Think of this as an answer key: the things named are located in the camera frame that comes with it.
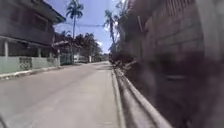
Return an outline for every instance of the balcony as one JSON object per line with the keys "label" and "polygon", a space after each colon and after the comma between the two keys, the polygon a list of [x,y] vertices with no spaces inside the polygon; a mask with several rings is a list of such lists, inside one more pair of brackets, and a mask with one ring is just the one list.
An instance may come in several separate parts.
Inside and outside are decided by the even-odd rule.
{"label": "balcony", "polygon": [[0,20],[0,35],[19,38],[30,42],[50,45],[53,38],[52,31],[42,31],[33,26],[25,26],[17,22]]}

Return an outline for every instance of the power line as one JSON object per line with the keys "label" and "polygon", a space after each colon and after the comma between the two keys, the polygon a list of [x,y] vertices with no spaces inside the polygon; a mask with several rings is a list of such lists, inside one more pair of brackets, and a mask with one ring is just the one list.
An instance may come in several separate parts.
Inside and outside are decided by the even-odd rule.
{"label": "power line", "polygon": [[[67,24],[67,25],[73,25],[73,23],[69,23],[69,22],[64,22],[62,24]],[[104,25],[97,25],[97,24],[81,24],[81,23],[77,23],[76,24],[79,27],[104,27]]]}

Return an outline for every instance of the roof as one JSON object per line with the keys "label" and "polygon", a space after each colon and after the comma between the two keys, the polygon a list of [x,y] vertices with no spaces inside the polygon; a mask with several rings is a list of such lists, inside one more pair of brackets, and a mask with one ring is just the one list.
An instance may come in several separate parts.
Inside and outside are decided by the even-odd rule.
{"label": "roof", "polygon": [[54,10],[51,5],[43,0],[20,0],[20,2],[52,20],[54,24],[66,21],[65,17],[63,17],[60,13]]}
{"label": "roof", "polygon": [[44,43],[39,43],[39,42],[31,41],[31,40],[25,40],[25,39],[21,39],[21,38],[10,37],[10,36],[0,35],[0,39],[23,42],[23,43],[27,43],[27,44],[31,44],[31,45],[36,45],[36,46],[39,46],[39,47],[52,47],[51,44],[44,44]]}

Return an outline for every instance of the cloud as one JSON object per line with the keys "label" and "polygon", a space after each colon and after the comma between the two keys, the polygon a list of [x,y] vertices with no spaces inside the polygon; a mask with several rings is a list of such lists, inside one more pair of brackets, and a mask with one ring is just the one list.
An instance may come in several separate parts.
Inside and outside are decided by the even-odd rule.
{"label": "cloud", "polygon": [[97,41],[97,44],[99,44],[100,47],[103,46],[103,43],[100,41]]}

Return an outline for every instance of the concrete curb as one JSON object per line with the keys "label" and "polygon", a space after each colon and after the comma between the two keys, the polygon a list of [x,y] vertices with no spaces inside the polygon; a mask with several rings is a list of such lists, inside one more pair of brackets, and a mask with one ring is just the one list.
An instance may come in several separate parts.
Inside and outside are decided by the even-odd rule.
{"label": "concrete curb", "polygon": [[27,70],[27,71],[15,72],[15,73],[0,74],[0,80],[11,80],[11,79],[15,79],[15,78],[23,77],[23,76],[38,74],[41,72],[64,69],[67,67],[71,67],[71,66],[49,67],[49,68],[33,69],[33,70]]}
{"label": "concrete curb", "polygon": [[170,123],[154,108],[151,103],[133,86],[120,70],[116,70],[122,75],[123,79],[128,83],[129,91],[134,95],[135,99],[144,107],[145,111],[151,116],[157,128],[173,128]]}
{"label": "concrete curb", "polygon": [[124,110],[123,110],[123,105],[121,102],[121,95],[120,95],[118,81],[117,81],[116,74],[115,74],[114,70],[112,70],[111,76],[112,76],[112,82],[113,82],[113,88],[114,88],[114,94],[115,94],[115,101],[116,101],[116,105],[117,105],[119,125],[120,125],[120,128],[126,128]]}

